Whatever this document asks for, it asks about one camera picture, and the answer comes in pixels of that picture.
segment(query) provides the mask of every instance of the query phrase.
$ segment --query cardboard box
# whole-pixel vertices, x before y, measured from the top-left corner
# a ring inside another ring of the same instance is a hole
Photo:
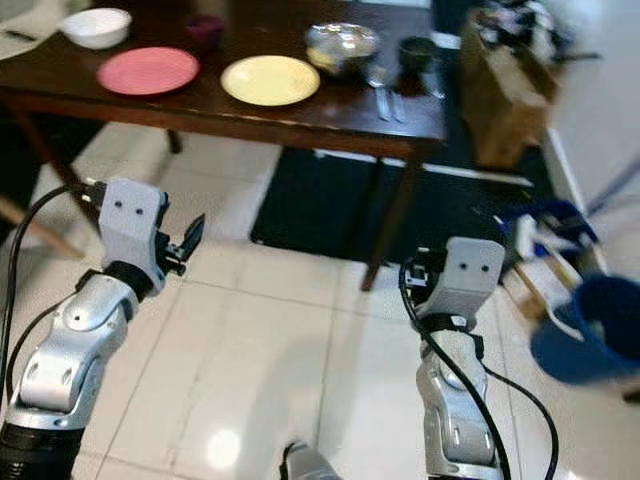
[[[544,128],[558,92],[555,79],[527,48],[519,57],[507,47],[489,50],[472,11],[462,32],[460,93],[475,162],[515,167],[532,137]]]

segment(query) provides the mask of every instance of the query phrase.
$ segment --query table leg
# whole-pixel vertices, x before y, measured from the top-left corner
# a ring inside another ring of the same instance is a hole
[[[167,130],[167,137],[169,138],[169,151],[171,153],[182,152],[182,140],[175,130]]]
[[[352,215],[349,226],[347,227],[347,232],[340,247],[339,253],[345,258],[349,258],[349,254],[354,248],[358,234],[360,233],[364,220],[366,219],[367,211],[371,206],[371,200],[373,199],[376,189],[378,188],[378,184],[380,183],[380,177],[382,176],[383,169],[384,163],[382,162],[382,157],[376,157],[376,163],[373,165],[371,173],[369,173],[367,185],[360,197],[360,200],[358,201],[358,205]]]
[[[384,262],[387,251],[391,246],[391,242],[393,242],[400,225],[402,225],[405,219],[407,210],[411,206],[415,194],[418,191],[418,184],[420,183],[422,173],[422,162],[425,161],[427,155],[428,150],[426,148],[422,145],[416,145],[412,155],[406,161],[405,168],[402,170],[402,177],[398,185],[396,185],[393,199],[387,208],[382,226],[376,237],[373,254],[367,262],[367,272],[360,286],[360,289],[365,292],[371,290],[378,270],[382,262]]]
[[[51,164],[51,167],[53,167],[62,182],[66,185],[80,183],[80,177],[78,177],[78,174],[75,172],[73,167],[71,167],[71,165],[67,165],[58,157],[53,147],[49,144],[45,134],[43,134],[40,128],[38,128],[29,112],[27,112],[25,109],[15,104],[14,102],[7,102],[7,106],[22,128],[22,131],[27,136],[27,139],[31,143],[31,146],[40,155],[40,158],[45,163]],[[73,199],[75,200],[82,213],[84,213],[85,217],[87,217],[87,220],[89,220],[94,228],[97,229],[97,210],[87,202],[82,201],[79,193],[73,195]]]

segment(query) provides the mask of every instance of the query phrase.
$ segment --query chair leg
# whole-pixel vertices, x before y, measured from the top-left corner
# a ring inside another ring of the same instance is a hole
[[[167,138],[169,139],[169,151],[173,154],[182,152],[182,140],[175,130],[167,130]]]
[[[65,185],[80,183],[78,174],[71,165],[60,159],[46,135],[33,121],[31,114],[16,102],[6,100],[5,103],[13,113],[15,120],[22,128],[34,151],[40,155],[41,161],[50,164]],[[84,216],[89,220],[89,223],[94,229],[98,230],[98,211],[89,203],[84,202],[80,193],[75,193],[72,197]]]
[[[13,203],[8,198],[0,196],[0,217],[13,223],[14,225],[22,222],[25,216],[25,212],[18,205]],[[56,250],[60,255],[65,257],[82,258],[84,255],[79,252],[74,246],[70,245],[64,238],[58,235],[53,230],[45,227],[36,220],[32,220],[29,225],[29,232],[39,236],[44,243]]]

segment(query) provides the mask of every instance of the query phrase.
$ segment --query stainless steel bowl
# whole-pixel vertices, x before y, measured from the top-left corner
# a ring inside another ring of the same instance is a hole
[[[376,32],[361,25],[325,23],[307,32],[309,60],[335,77],[365,73],[379,49]]]

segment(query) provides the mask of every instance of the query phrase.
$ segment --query white wall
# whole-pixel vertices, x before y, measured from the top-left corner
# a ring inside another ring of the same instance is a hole
[[[604,55],[601,61],[571,65],[551,122],[555,147],[566,160],[564,173],[573,180],[574,198],[585,204],[640,154],[640,2],[546,3],[577,29],[583,51]],[[640,178],[632,189],[640,193]],[[599,233],[608,233],[604,252],[610,269],[640,279],[640,208],[627,208],[595,224]]]

